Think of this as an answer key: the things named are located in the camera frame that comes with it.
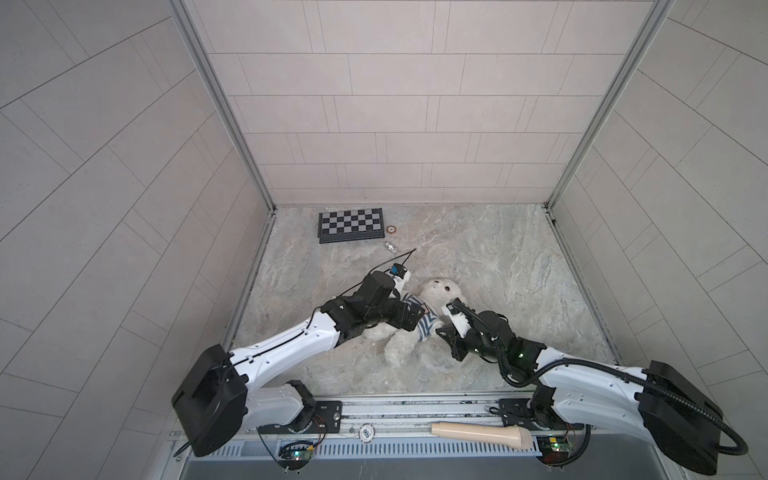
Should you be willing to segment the blue white striped shirt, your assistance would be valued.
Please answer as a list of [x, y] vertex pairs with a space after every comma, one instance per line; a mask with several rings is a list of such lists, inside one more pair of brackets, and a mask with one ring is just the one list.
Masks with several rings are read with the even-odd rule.
[[422, 310], [422, 316], [418, 320], [416, 328], [413, 333], [418, 334], [418, 341], [423, 342], [432, 334], [435, 333], [437, 328], [444, 325], [440, 315], [436, 310], [421, 296], [406, 293], [403, 300], [413, 307], [418, 307]]

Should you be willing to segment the white fluffy teddy bear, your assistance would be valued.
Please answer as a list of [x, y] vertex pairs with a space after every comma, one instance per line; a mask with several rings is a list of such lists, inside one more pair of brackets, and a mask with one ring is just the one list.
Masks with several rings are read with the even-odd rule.
[[[444, 325], [450, 320], [443, 314], [442, 306], [456, 298], [462, 302], [465, 301], [461, 288], [453, 280], [445, 278], [428, 280], [415, 293], [406, 293], [424, 298], [440, 315]], [[387, 323], [367, 329], [363, 335], [367, 340], [387, 341], [384, 347], [384, 357], [387, 364], [393, 368], [403, 367], [411, 358], [417, 344], [420, 343], [417, 333], [396, 329]]]

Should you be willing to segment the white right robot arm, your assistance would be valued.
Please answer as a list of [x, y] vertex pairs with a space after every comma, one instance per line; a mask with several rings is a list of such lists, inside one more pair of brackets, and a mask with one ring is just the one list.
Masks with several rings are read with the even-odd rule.
[[566, 355], [517, 336], [506, 317], [475, 313], [460, 301], [442, 308], [450, 323], [437, 335], [461, 361], [475, 354], [495, 364], [514, 388], [533, 386], [528, 401], [493, 408], [506, 425], [565, 430], [600, 427], [656, 445], [678, 465], [702, 475], [717, 472], [720, 408], [674, 367], [607, 365]]

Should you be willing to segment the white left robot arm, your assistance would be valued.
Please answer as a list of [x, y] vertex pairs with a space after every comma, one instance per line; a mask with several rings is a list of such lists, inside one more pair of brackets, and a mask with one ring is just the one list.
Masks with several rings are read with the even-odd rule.
[[218, 450], [244, 428], [309, 426], [317, 403], [300, 381], [270, 388], [268, 382], [295, 365], [362, 335], [380, 323], [413, 331], [424, 311], [404, 301], [410, 277], [402, 264], [368, 273], [350, 296], [337, 296], [310, 317], [264, 341], [204, 350], [171, 398], [197, 457]]

